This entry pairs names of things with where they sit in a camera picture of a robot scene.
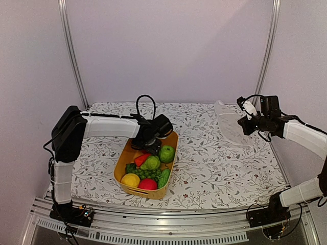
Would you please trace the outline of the green toy apple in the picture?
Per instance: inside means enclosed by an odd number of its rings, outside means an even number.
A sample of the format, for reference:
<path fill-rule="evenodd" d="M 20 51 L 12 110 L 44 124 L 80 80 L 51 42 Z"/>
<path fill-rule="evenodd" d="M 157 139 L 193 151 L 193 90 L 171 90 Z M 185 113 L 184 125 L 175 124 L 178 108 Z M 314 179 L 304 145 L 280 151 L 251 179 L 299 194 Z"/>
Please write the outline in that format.
<path fill-rule="evenodd" d="M 170 145 L 163 145 L 160 148 L 158 156 L 162 163 L 170 163 L 174 160 L 175 149 Z"/>

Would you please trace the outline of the clear zip top bag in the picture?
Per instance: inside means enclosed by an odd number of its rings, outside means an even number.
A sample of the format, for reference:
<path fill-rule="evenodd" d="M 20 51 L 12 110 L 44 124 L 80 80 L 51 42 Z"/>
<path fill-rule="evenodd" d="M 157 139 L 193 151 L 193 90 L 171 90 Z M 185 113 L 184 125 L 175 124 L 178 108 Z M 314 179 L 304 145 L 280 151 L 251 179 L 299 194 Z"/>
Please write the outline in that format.
<path fill-rule="evenodd" d="M 253 143 L 249 136 L 244 135 L 242 127 L 238 124 L 241 117 L 231 109 L 217 100 L 214 110 L 218 118 L 218 125 L 222 136 L 229 143 L 237 146 L 252 147 Z"/>

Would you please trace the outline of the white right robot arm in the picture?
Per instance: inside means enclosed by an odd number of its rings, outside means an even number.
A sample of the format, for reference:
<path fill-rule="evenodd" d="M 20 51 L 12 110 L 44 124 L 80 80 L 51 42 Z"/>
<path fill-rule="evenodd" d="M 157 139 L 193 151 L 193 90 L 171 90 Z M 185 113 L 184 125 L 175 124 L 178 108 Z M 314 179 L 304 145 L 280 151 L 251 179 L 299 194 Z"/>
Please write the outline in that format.
<path fill-rule="evenodd" d="M 326 134 L 300 123 L 294 116 L 281 116 L 274 119 L 262 115 L 244 116 L 238 120 L 244 135 L 255 131 L 268 132 L 299 144 L 326 161 Z M 282 191 L 264 212 L 270 223 L 276 222 L 284 214 L 284 207 L 326 197 L 326 163 L 316 177 L 297 186 Z"/>

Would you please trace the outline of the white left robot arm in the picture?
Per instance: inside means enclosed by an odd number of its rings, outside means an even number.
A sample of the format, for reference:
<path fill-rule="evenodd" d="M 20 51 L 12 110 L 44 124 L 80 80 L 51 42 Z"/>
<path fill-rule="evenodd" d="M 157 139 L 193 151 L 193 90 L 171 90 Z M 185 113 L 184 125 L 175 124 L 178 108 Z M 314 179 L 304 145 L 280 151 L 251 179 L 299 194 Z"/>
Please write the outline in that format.
<path fill-rule="evenodd" d="M 92 137 L 125 137 L 132 140 L 132 148 L 145 150 L 153 155 L 161 148 L 161 139 L 173 132 L 173 125 L 163 114 L 145 119 L 140 114 L 100 114 L 81 111 L 69 106 L 51 132 L 51 139 L 44 144 L 52 155 L 49 173 L 53 185 L 56 213 L 66 222 L 76 217 L 71 202 L 72 172 L 84 139 Z"/>

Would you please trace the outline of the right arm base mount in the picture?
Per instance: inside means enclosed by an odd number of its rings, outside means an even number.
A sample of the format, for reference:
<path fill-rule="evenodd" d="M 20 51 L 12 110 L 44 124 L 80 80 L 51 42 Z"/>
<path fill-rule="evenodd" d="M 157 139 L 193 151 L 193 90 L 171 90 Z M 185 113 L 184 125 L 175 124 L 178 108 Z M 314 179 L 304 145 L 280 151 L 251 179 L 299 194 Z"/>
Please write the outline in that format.
<path fill-rule="evenodd" d="M 282 237 L 291 218 L 289 207 L 282 206 L 279 195 L 280 192 L 272 195 L 267 207 L 255 203 L 246 211 L 251 228 L 279 223 L 277 226 L 263 229 L 263 234 L 271 240 Z"/>

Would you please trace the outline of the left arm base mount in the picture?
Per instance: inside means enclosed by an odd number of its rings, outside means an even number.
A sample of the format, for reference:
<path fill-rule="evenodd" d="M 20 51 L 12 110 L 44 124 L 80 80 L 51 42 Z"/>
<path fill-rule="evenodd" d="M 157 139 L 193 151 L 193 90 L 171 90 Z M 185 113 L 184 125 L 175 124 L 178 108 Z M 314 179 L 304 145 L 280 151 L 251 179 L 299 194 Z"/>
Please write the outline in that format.
<path fill-rule="evenodd" d="M 74 207 L 72 201 L 67 204 L 57 204 L 55 202 L 50 211 L 50 218 L 62 221 L 65 224 L 91 227 L 94 209 L 86 207 L 86 205 Z"/>

